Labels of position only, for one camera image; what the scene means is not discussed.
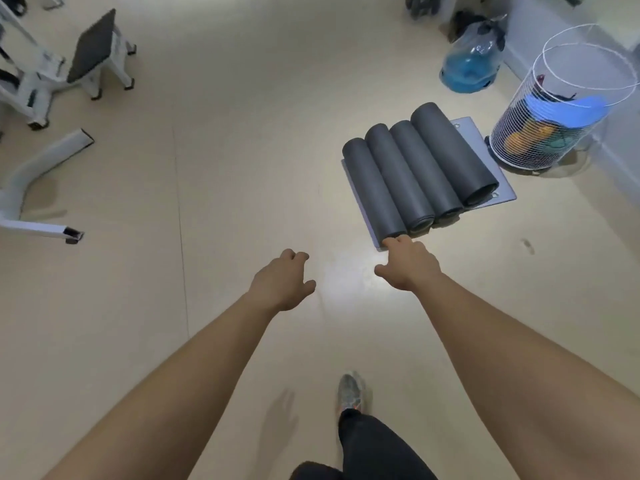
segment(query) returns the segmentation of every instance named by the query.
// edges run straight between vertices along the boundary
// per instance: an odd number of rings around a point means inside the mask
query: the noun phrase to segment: rolled yoga mat
[[[421,105],[411,122],[465,207],[478,205],[498,188],[498,181],[436,103]]]
[[[456,191],[411,122],[400,121],[391,127],[390,132],[431,204],[436,220],[455,217],[462,212],[462,202]]]
[[[377,163],[396,208],[410,233],[427,230],[433,224],[433,208],[411,173],[389,128],[380,123],[364,137]]]
[[[378,243],[406,234],[406,227],[380,170],[362,138],[354,138],[342,148],[344,164],[364,208]]]

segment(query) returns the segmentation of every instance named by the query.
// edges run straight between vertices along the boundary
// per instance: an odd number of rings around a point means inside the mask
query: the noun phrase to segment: forearm
[[[521,478],[638,477],[633,393],[443,274],[416,295]]]
[[[45,480],[186,479],[274,315],[240,298],[125,396]]]

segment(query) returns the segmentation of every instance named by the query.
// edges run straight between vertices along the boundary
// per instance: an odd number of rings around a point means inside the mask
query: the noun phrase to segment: foot
[[[338,384],[338,416],[347,409],[356,409],[365,412],[364,380],[357,372],[347,372]]]

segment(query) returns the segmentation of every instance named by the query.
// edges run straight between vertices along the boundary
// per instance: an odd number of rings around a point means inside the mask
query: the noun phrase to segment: wire basket
[[[489,136],[498,159],[549,168],[635,92],[634,65],[594,27],[578,25],[546,42]]]

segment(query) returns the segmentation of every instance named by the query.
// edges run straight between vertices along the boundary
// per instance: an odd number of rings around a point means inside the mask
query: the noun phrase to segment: black pants
[[[306,461],[291,480],[437,480],[409,445],[373,416],[343,411],[338,435],[344,453],[342,472]]]

